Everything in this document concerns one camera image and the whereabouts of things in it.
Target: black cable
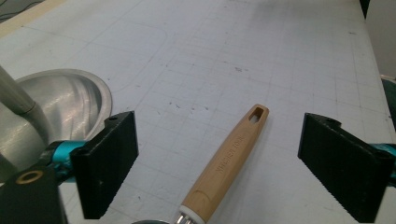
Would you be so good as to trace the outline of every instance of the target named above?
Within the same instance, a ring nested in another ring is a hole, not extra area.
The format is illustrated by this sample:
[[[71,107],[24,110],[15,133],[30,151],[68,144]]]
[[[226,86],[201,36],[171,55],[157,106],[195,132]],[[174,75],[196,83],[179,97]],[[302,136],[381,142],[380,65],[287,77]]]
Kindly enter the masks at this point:
[[[8,0],[4,0],[4,2],[0,3],[0,6],[2,6],[4,3],[6,3]]]
[[[28,9],[31,5],[38,4],[38,3],[42,3],[42,2],[43,2],[43,1],[33,2],[33,3],[29,4],[27,7],[25,7],[24,9],[22,9],[21,11],[6,13],[6,14],[1,15],[0,17],[12,16],[12,15],[14,15],[14,14],[19,14],[19,13],[25,11],[26,9]]]

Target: handle hole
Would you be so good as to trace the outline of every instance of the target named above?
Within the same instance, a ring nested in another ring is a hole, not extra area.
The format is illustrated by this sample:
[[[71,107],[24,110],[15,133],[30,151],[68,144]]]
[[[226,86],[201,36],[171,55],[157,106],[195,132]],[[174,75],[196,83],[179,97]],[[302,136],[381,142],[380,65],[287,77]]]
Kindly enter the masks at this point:
[[[262,108],[256,108],[254,112],[249,116],[248,120],[250,123],[255,124],[259,122],[260,118],[262,117],[262,113],[264,110]]]

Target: gray wall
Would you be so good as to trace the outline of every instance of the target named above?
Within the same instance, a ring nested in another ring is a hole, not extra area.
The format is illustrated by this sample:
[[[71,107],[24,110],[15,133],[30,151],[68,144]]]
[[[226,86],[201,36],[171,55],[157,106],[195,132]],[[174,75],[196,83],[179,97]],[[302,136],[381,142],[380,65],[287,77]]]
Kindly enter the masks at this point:
[[[371,0],[366,23],[379,73],[396,77],[396,0]]]

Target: black mechanical part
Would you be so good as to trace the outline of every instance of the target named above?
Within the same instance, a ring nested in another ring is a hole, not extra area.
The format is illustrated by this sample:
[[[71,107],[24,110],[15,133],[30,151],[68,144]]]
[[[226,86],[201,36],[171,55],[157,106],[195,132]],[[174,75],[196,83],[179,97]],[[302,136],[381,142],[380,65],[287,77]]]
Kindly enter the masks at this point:
[[[70,153],[84,217],[100,218],[138,156],[134,112],[105,120],[105,128]]]
[[[298,157],[359,222],[374,222],[395,158],[344,131],[341,123],[305,114]]]
[[[55,171],[35,166],[12,176],[0,194],[0,223],[67,223]]]

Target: utensil handle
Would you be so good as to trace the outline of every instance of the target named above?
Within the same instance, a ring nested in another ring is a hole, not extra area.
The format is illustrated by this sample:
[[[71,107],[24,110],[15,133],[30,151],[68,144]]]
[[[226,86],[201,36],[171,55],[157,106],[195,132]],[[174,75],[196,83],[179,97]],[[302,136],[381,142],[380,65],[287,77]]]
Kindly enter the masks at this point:
[[[192,211],[205,223],[210,219],[253,149],[268,114],[267,107],[254,105],[239,121],[187,194],[182,213]]]

